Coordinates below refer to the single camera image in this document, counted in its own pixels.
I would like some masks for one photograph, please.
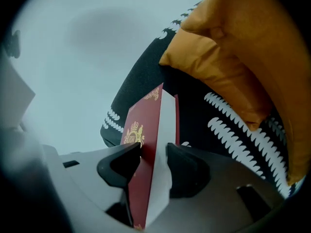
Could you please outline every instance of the orange pillow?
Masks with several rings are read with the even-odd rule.
[[[204,0],[182,23],[212,38],[258,78],[284,123],[288,184],[311,162],[311,60],[298,28],[278,0]]]
[[[241,61],[213,40],[180,29],[160,59],[207,84],[256,130],[269,115],[272,103],[265,90]]]

